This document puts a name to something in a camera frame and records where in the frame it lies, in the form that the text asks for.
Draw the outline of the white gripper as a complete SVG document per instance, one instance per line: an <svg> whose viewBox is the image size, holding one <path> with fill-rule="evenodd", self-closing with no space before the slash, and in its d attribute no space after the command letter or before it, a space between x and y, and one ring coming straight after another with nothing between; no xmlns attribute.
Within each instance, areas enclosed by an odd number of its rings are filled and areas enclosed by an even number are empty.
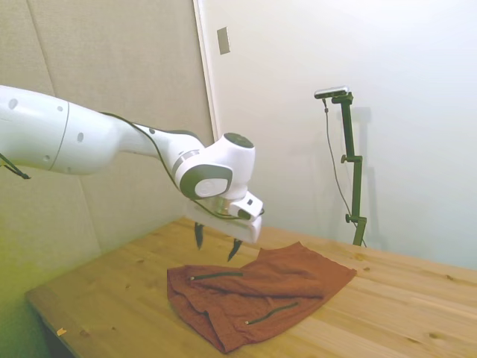
<svg viewBox="0 0 477 358"><path fill-rule="evenodd" d="M202 248L204 226L234 238L233 247L227 258L228 262L238 253L242 241L255 244L259 239L262 229L261 216L251 222L243 219L219 219L193 203L187 203L184 208L185 216L195 222L197 248Z"/></svg>

